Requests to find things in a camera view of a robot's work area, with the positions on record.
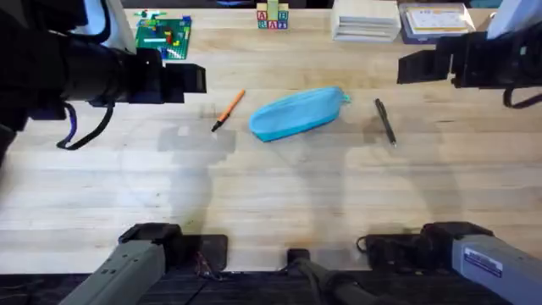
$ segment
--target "paper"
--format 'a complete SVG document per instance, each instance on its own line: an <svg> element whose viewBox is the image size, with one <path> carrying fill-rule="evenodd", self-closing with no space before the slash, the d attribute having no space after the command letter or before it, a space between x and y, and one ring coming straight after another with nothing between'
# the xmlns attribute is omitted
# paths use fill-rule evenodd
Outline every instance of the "paper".
<svg viewBox="0 0 542 305"><path fill-rule="evenodd" d="M415 35L468 33L463 10L454 7L409 7L406 17Z"/></svg>

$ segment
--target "wooden block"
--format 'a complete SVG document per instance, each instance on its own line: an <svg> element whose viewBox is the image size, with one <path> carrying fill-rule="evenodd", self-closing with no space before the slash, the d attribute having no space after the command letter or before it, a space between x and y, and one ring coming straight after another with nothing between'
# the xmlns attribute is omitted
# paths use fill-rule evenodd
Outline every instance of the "wooden block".
<svg viewBox="0 0 542 305"><path fill-rule="evenodd" d="M279 20L279 30L288 30L288 20Z"/></svg>
<svg viewBox="0 0 542 305"><path fill-rule="evenodd" d="M279 27L279 24L278 24L279 21L277 20L269 20L268 21L268 27L270 30L277 30L277 28Z"/></svg>
<svg viewBox="0 0 542 305"><path fill-rule="evenodd" d="M288 20L288 11L279 11L279 20Z"/></svg>
<svg viewBox="0 0 542 305"><path fill-rule="evenodd" d="M267 20L258 20L257 21L257 28L258 29L267 29L268 28L268 21Z"/></svg>
<svg viewBox="0 0 542 305"><path fill-rule="evenodd" d="M268 0L268 20L279 19L279 0Z"/></svg>
<svg viewBox="0 0 542 305"><path fill-rule="evenodd" d="M267 3L256 3L256 10L257 11L268 11L268 4Z"/></svg>
<svg viewBox="0 0 542 305"><path fill-rule="evenodd" d="M267 20L268 19L268 11L257 11L256 15L257 15L258 20Z"/></svg>

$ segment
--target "blue pencil case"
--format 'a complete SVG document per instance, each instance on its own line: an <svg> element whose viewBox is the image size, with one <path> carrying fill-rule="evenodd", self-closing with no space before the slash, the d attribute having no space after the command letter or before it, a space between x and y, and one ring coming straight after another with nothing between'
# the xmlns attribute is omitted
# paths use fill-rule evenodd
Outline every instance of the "blue pencil case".
<svg viewBox="0 0 542 305"><path fill-rule="evenodd" d="M292 136L334 120L348 99L337 86L299 92L260 108L248 125L262 141Z"/></svg>

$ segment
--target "wooden table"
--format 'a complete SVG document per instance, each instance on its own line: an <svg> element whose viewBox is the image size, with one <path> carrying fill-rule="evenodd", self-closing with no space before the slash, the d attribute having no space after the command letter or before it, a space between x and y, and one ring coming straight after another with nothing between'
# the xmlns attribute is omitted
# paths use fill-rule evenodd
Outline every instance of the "wooden table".
<svg viewBox="0 0 542 305"><path fill-rule="evenodd" d="M310 248L330 268L360 268L358 236L441 220L485 226L542 258L541 106L510 110L501 91L446 81L398 86L397 59L420 47L332 42L326 10L292 11L288 31L258 30L251 10L182 13L194 19L188 61L207 68L208 94L186 95L185 105L119 104L103 135L77 152L55 147L68 122L30 122L0 183L0 272L92 272L120 234L150 221L228 235L229 270L277 269L289 247ZM480 24L487 11L473 16ZM352 100L336 121L271 143L248 130L263 105L329 85ZM80 134L103 115L85 103L77 110Z"/></svg>

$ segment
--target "orange pen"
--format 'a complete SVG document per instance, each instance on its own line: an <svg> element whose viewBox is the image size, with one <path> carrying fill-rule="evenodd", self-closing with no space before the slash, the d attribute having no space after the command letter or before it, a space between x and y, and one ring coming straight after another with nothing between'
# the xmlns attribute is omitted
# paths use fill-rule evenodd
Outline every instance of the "orange pen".
<svg viewBox="0 0 542 305"><path fill-rule="evenodd" d="M237 94L237 96L235 97L235 100L231 102L230 105L228 105L228 107L226 108L226 110L222 112L217 122L214 124L213 128L211 129L211 132L216 131L220 126L222 126L225 120L229 118L231 111L234 109L235 105L237 105L237 103L243 98L244 95L245 95L245 89L241 90L241 92L239 92L239 94Z"/></svg>

